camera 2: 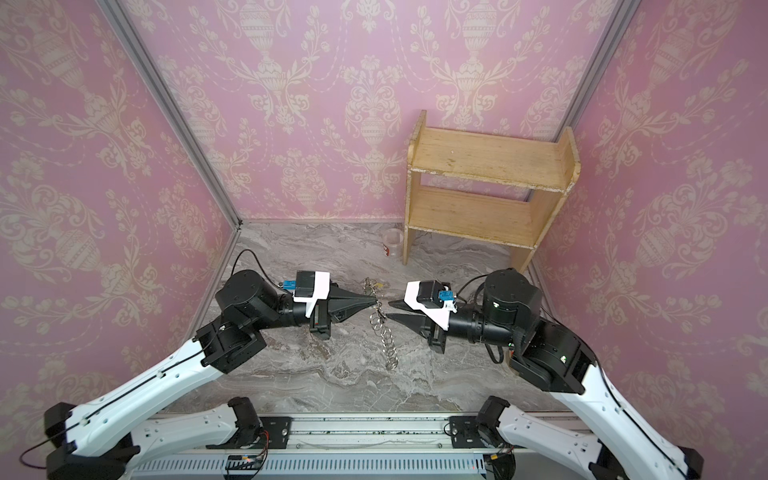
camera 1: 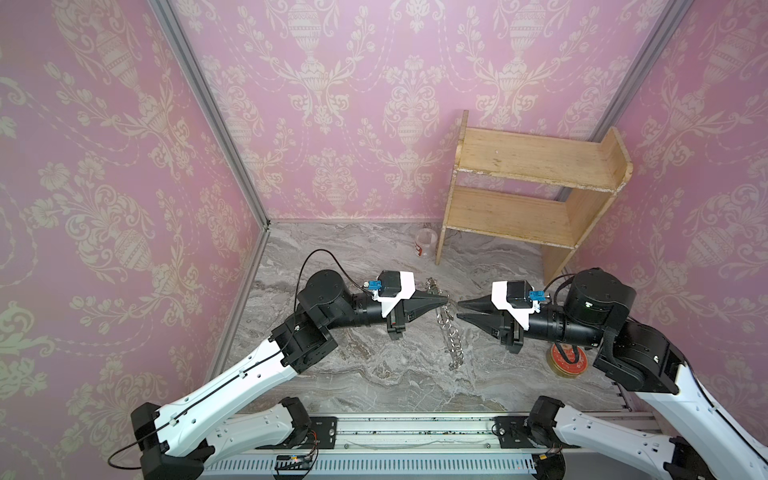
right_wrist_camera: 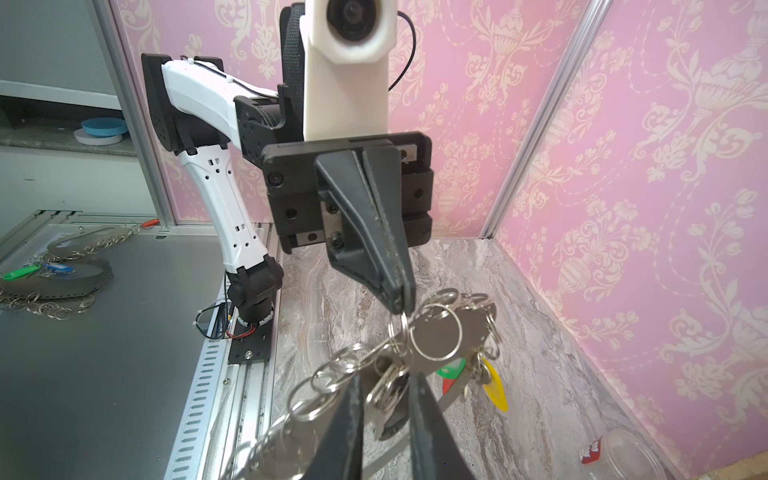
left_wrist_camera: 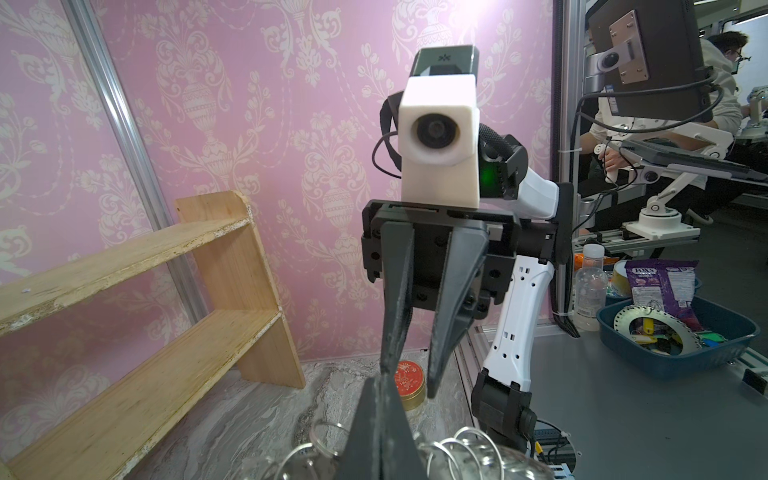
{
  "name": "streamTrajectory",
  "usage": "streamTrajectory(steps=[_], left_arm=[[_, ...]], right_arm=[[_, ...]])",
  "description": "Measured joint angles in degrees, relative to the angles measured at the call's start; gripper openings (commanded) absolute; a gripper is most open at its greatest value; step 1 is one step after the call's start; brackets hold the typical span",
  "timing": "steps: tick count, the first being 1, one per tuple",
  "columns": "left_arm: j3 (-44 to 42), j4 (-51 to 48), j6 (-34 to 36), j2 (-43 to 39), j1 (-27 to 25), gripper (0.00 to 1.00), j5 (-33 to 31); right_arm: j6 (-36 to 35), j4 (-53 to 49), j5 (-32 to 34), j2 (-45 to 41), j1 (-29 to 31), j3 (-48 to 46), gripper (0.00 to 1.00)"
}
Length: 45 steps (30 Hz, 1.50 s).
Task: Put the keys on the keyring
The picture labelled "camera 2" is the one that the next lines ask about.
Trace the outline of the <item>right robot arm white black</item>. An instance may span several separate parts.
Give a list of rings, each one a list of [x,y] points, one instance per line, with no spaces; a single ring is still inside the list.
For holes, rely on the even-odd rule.
[[[608,379],[576,333],[541,316],[541,291],[513,268],[485,276],[480,302],[466,303],[446,283],[411,281],[390,302],[390,319],[442,353],[449,338],[508,351],[520,378],[550,394],[589,429],[578,434],[489,397],[475,422],[483,441],[532,450],[585,479],[699,479],[704,459],[656,431]]]

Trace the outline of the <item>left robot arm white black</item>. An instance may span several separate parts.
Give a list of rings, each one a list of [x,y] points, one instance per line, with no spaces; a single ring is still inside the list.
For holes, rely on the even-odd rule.
[[[175,352],[94,400],[50,407],[47,478],[119,479],[145,462],[197,447],[267,450],[269,431],[246,397],[176,419],[154,416],[255,357],[266,347],[264,331],[306,326],[327,340],[333,324],[377,302],[340,288],[327,272],[300,271],[297,280],[283,291],[254,270],[232,274],[215,295],[220,314]]]

